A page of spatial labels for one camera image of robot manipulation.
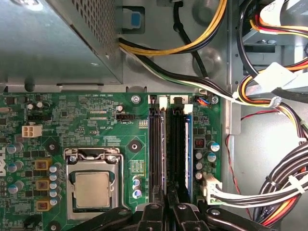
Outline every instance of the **yellow wire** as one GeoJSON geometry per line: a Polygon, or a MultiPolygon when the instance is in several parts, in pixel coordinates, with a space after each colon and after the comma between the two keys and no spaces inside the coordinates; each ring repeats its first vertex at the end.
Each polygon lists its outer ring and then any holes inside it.
{"type": "Polygon", "coordinates": [[[199,38],[197,38],[194,42],[192,42],[188,45],[185,45],[185,46],[182,46],[182,47],[179,47],[179,48],[170,49],[170,50],[162,50],[162,51],[149,51],[149,50],[144,50],[144,49],[140,49],[140,48],[134,48],[134,47],[125,45],[123,43],[120,43],[120,46],[123,49],[125,49],[125,50],[127,50],[127,51],[129,51],[133,54],[139,54],[139,55],[155,56],[155,55],[168,55],[168,54],[181,52],[183,50],[186,50],[188,48],[191,48],[191,47],[199,44],[204,39],[208,38],[212,34],[212,32],[215,30],[215,28],[217,28],[218,24],[222,20],[224,12],[226,10],[226,7],[227,7],[227,0],[220,0],[218,9],[217,9],[210,25],[207,27],[205,32],[199,38]]]}
{"type": "MultiPolygon", "coordinates": [[[[250,22],[251,27],[252,27],[254,30],[260,32],[261,29],[258,28],[258,27],[254,24],[254,22],[253,22],[252,19],[250,19],[249,22],[250,22]]],[[[288,29],[295,29],[295,27],[300,27],[300,28],[302,28],[302,27],[304,27],[304,26],[292,26],[292,27],[286,27],[286,26],[277,27],[277,26],[275,26],[275,27],[279,30],[279,28],[281,28],[281,27],[283,27],[283,28],[288,28],[288,29]]],[[[274,31],[273,33],[276,33],[277,35],[298,35],[298,36],[302,36],[302,37],[305,37],[305,38],[308,39],[308,36],[307,36],[307,35],[302,35],[302,34],[299,34],[299,33],[296,33],[296,32],[276,32],[276,31],[274,31]]]]}

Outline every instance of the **ram slot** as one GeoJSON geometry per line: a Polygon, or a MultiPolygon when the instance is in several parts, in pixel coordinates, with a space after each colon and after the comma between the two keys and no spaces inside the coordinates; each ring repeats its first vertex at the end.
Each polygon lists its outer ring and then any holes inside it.
{"type": "Polygon", "coordinates": [[[178,189],[179,200],[188,202],[188,192],[185,186],[185,116],[183,109],[173,109],[170,128],[170,182],[178,189]]]}
{"type": "Polygon", "coordinates": [[[156,101],[151,103],[149,114],[149,202],[152,202],[152,190],[162,185],[161,116],[156,101]]]}
{"type": "Polygon", "coordinates": [[[193,201],[193,116],[186,115],[185,122],[185,186],[190,201],[193,201]]]}
{"type": "Polygon", "coordinates": [[[167,133],[166,133],[166,112],[160,112],[160,119],[161,119],[161,182],[162,182],[162,189],[164,193],[167,193],[167,151],[166,151],[166,141],[167,141],[167,133]]]}

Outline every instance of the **white wire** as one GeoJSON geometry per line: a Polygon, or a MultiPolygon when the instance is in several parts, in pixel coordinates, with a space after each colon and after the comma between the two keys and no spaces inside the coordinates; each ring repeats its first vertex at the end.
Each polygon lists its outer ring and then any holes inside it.
{"type": "MultiPolygon", "coordinates": [[[[300,185],[304,185],[308,182],[308,175],[305,175],[301,180],[298,181],[298,183],[300,185]]],[[[245,196],[245,195],[237,195],[237,194],[232,194],[232,193],[225,193],[223,191],[220,191],[219,189],[214,188],[213,190],[213,194],[215,196],[221,197],[221,198],[225,198],[225,199],[250,199],[253,197],[263,197],[263,196],[272,196],[272,195],[279,195],[281,193],[287,193],[293,189],[296,189],[297,186],[296,185],[290,185],[282,190],[279,191],[275,191],[275,192],[270,192],[270,193],[265,193],[265,194],[258,194],[258,195],[249,195],[249,196],[245,196]]]]}
{"type": "MultiPolygon", "coordinates": [[[[159,77],[161,79],[164,79],[163,77],[161,77],[157,72],[155,72],[154,70],[152,70],[152,68],[150,68],[147,64],[145,64],[143,61],[141,61],[136,55],[128,52],[127,50],[123,49],[123,48],[120,48],[122,52],[124,52],[125,54],[129,55],[130,57],[132,57],[135,61],[139,62],[142,66],[144,66],[148,71],[150,71],[153,75],[155,75],[156,77],[159,77]]],[[[194,83],[194,82],[190,82],[190,81],[184,81],[184,80],[177,80],[177,82],[181,82],[181,83],[184,83],[185,85],[189,84],[189,85],[193,85],[193,86],[196,86],[198,88],[201,88],[201,89],[204,89],[204,90],[207,90],[207,91],[210,91],[212,93],[214,93],[215,95],[218,95],[226,100],[229,100],[231,101],[232,103],[238,103],[238,104],[241,104],[241,105],[246,105],[246,106],[251,106],[251,104],[249,103],[244,103],[244,102],[241,102],[241,101],[238,101],[238,100],[235,100],[234,98],[231,98],[227,95],[224,95],[222,93],[220,93],[219,91],[209,87],[209,86],[206,86],[204,84],[199,84],[199,83],[194,83]]]]}

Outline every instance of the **black ram slot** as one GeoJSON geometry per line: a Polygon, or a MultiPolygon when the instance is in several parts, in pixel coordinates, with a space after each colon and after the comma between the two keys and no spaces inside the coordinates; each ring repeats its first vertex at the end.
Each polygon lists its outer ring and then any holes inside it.
{"type": "Polygon", "coordinates": [[[180,105],[170,111],[168,181],[177,188],[180,202],[189,202],[185,186],[185,115],[180,105]]]}
{"type": "Polygon", "coordinates": [[[162,185],[161,156],[161,118],[159,106],[153,98],[149,113],[149,202],[152,202],[152,190],[162,185]]]}

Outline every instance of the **cpu socket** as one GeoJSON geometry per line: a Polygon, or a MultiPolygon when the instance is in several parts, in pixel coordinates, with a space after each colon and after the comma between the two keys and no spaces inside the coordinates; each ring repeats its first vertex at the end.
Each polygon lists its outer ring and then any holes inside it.
{"type": "Polygon", "coordinates": [[[124,206],[124,157],[116,148],[67,148],[67,219],[88,220],[124,206]]]}

